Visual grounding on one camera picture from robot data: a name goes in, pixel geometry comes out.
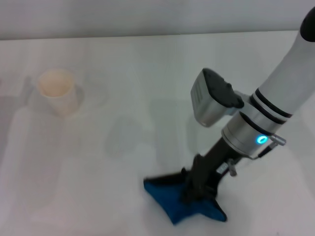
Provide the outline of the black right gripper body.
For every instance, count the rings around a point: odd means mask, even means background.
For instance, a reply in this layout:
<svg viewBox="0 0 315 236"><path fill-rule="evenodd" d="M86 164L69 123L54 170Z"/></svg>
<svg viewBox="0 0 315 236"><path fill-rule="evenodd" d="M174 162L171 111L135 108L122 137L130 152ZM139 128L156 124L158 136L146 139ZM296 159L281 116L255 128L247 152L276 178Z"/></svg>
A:
<svg viewBox="0 0 315 236"><path fill-rule="evenodd" d="M217 194L218 185L227 170L220 174L217 169L227 163L229 159L239 160L239 153L232 149L224 139L219 139L215 145L201 157L195 157L193 163L193 188L198 193L205 193L211 190Z"/></svg>

